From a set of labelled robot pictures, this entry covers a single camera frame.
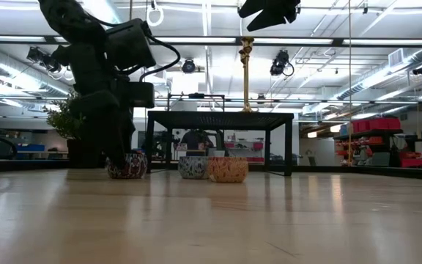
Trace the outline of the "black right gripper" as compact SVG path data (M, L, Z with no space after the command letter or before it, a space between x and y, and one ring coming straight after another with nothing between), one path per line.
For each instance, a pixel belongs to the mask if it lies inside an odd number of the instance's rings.
M246 0L238 15L247 18L260 12L247 26L250 32L280 24L292 23L299 14L301 0Z

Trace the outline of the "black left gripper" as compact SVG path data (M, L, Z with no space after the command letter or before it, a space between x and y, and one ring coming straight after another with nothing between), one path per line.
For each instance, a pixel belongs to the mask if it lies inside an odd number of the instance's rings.
M67 65L75 80L74 89L81 96L81 108L118 106L120 108L155 106L154 85L131 81L107 60L95 45L76 43L62 47L62 64ZM81 126L81 140L88 147L103 151L110 162L123 170L125 153L131 152L136 128L133 109L88 112Z

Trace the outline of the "red patterned candle tin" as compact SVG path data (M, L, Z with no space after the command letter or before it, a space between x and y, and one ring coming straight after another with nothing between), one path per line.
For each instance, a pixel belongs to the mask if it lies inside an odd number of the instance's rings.
M125 154L125 166L121 169L107 158L105 169L112 179L141 179L147 173L147 157L141 151Z

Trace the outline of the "gold candlestick holder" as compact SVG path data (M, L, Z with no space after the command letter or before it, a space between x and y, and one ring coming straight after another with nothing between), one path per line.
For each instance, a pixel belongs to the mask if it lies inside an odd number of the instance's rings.
M243 64L243 109L242 112L252 112L249 102L249 60L253 50L253 37L241 39L242 48L239 50L240 61Z

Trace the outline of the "blue grey patterned candle tin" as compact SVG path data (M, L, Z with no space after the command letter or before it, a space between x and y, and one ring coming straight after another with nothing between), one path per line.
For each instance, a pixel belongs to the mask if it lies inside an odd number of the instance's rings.
M206 156L183 156L179 158L178 171L183 179L207 180L208 158Z

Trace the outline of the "orange patterned candle tin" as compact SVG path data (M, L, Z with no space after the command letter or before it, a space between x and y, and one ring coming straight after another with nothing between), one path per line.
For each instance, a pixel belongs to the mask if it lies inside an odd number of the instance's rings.
M215 183L242 183L248 175L249 165L246 158L209 157L208 177Z

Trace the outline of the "green potted plant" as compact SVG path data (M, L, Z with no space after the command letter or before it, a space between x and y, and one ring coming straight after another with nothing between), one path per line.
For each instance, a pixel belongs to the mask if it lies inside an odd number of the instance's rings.
M94 169L99 167L101 153L81 140L82 115L75 116L70 111L70 104L78 98L78 93L71 91L65 99L55 99L45 107L47 123L67 141L68 161L73 169Z

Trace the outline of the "person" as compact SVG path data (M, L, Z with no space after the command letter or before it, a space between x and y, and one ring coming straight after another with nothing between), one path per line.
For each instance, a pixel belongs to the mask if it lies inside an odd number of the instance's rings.
M207 156L208 148L214 147L209 136L203 130L190 129L182 137L181 143L187 145L187 157Z

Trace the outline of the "blue storage bins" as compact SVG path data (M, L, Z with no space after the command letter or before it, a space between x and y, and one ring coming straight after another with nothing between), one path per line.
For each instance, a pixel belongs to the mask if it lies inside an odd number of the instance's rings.
M44 152L44 144L16 144L18 152Z

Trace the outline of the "black perforated metal shelf riser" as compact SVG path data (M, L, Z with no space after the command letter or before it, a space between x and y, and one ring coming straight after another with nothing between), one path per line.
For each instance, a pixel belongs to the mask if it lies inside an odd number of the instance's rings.
M284 165L277 168L284 177L292 175L292 113L261 113L261 112L217 112L217 111L149 111L147 113L147 130L145 153L147 171L152 169L152 145L155 124L166 129L166 166L171 162L171 134L174 129L207 130L248 130L265 132L265 153L263 170L269 172L270 136L271 132L280 126L285 127L284 135Z

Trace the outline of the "white air vent grille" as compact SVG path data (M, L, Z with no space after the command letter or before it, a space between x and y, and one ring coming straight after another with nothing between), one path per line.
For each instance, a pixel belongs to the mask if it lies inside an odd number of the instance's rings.
M399 48L388 55L389 67L397 67L402 65L404 60L404 49Z

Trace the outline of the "shelf with red bins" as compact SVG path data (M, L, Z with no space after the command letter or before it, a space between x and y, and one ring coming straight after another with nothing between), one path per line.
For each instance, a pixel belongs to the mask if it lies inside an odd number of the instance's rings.
M421 139L407 134L393 116L355 120L342 125L334 138L342 166L376 166L422 169Z

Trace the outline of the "silver ventilation duct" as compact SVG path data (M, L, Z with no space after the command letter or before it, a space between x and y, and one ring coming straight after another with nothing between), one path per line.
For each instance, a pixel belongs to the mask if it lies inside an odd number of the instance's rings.
M8 82L16 84L19 87L29 91L35 91L35 88L45 88L68 95L70 88L56 84L56 80L48 74L39 73L37 70L26 65L21 69L0 62L0 76L6 76Z
M403 48L404 49L404 60L402 65L397 67L389 67L387 62L374 68L373 70L364 73L359 78L355 79L351 83L344 85L340 90L335 93L332 100L344 100L351 95L361 92L365 89L374 87L389 78L393 77L397 73L404 72L405 70L412 70L422 65L422 49L415 50L414 48Z

